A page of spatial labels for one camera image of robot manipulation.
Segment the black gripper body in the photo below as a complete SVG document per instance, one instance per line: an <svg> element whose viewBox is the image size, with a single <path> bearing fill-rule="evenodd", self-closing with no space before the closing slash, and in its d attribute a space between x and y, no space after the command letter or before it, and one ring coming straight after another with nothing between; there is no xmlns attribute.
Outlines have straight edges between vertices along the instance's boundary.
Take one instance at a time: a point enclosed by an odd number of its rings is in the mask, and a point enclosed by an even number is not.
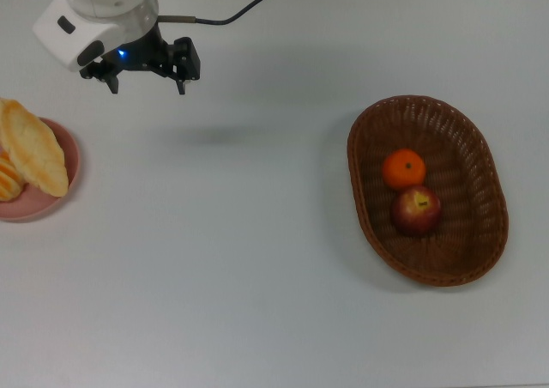
<svg viewBox="0 0 549 388"><path fill-rule="evenodd" d="M123 44L103 55L101 68L105 71L172 71L167 47L160 28L155 24L140 39Z"/></svg>

